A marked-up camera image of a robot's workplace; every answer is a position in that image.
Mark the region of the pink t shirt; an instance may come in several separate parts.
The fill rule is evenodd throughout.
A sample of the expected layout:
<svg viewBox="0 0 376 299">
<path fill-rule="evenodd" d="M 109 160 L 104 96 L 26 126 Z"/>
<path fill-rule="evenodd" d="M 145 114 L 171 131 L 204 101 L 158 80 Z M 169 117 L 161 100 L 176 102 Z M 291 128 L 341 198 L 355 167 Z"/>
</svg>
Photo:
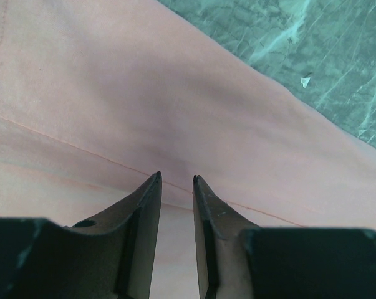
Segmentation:
<svg viewBox="0 0 376 299">
<path fill-rule="evenodd" d="M 152 298 L 198 298 L 193 176 L 257 225 L 376 230 L 376 149 L 157 1 L 0 1 L 0 216 L 163 176 Z"/>
</svg>

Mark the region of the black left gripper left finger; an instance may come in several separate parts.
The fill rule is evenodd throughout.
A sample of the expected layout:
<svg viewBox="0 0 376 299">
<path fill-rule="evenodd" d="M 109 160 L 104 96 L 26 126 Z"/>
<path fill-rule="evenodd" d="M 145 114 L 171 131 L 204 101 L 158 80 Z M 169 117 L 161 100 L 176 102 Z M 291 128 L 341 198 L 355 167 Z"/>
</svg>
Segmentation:
<svg viewBox="0 0 376 299">
<path fill-rule="evenodd" d="M 0 298 L 148 298 L 162 178 L 72 227 L 0 218 Z"/>
</svg>

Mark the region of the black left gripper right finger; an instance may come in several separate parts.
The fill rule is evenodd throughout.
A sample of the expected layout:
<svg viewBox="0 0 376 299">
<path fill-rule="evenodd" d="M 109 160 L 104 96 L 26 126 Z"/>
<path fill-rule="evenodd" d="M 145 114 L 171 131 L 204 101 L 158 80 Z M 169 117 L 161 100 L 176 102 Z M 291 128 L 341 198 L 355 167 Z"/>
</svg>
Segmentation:
<svg viewBox="0 0 376 299">
<path fill-rule="evenodd" d="M 201 298 L 376 298 L 376 231 L 260 227 L 193 179 Z"/>
</svg>

